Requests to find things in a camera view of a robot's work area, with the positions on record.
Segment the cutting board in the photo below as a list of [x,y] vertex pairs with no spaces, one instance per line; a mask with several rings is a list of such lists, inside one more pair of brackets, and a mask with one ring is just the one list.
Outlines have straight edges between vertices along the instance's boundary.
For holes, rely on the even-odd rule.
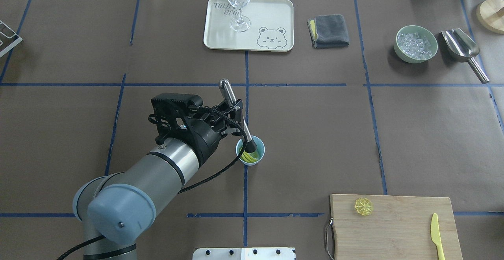
[[[355,210],[358,198],[374,206],[370,215]],[[447,260],[462,260],[449,198],[331,194],[336,260],[437,260],[430,239],[432,214]]]

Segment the gray cloth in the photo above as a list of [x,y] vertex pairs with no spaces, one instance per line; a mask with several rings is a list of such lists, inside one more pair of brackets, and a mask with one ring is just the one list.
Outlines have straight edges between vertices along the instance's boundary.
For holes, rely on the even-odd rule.
[[[310,21],[315,21],[315,31]],[[308,19],[308,29],[314,48],[334,48],[350,44],[345,18],[342,15],[316,16],[315,19]]]

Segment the green bowl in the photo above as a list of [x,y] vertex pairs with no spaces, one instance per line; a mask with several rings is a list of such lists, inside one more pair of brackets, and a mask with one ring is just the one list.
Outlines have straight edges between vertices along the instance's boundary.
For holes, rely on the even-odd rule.
[[[430,52],[432,52],[432,56],[427,58],[427,59],[415,59],[413,57],[410,57],[409,55],[405,54],[404,52],[402,52],[402,50],[399,48],[399,46],[397,45],[397,36],[400,34],[400,33],[404,33],[404,34],[409,34],[409,33],[415,33],[415,32],[418,32],[418,35],[420,37],[422,36],[425,36],[427,38],[427,40],[429,41],[430,43],[430,47],[429,47],[429,50]],[[427,61],[429,59],[431,59],[432,57],[434,57],[437,53],[437,41],[436,41],[436,38],[434,37],[434,35],[429,32],[428,30],[426,30],[425,28],[421,27],[421,26],[405,26],[403,28],[401,28],[397,34],[396,34],[396,39],[394,40],[394,50],[397,54],[397,56],[399,56],[399,58],[401,58],[403,61],[405,62],[408,62],[408,63],[422,63],[424,61]]]

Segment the bear face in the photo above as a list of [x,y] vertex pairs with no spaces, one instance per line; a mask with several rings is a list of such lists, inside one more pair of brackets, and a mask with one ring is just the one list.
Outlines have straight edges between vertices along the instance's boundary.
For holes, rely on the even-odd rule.
[[276,30],[268,30],[266,27],[260,28],[257,44],[264,49],[283,49],[287,45],[285,29],[282,27]]

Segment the gray table surface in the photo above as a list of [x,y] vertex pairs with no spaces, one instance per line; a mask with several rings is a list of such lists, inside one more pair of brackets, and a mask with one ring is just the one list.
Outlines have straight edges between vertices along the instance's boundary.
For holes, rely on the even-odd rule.
[[[207,1],[0,0],[24,39],[0,58],[1,259],[57,258],[82,242],[72,198],[153,148],[150,99],[194,93],[212,106],[221,78],[247,101],[266,155],[176,197],[138,239],[139,259],[243,246],[328,259],[331,193],[450,197],[464,258],[502,259],[504,37],[478,23],[483,0],[291,0],[285,53],[209,50]],[[312,48],[306,20],[326,14],[345,17],[349,47]],[[490,84],[439,37],[433,59],[402,62],[392,44],[409,24],[471,34]],[[231,161],[236,141],[190,183]]]

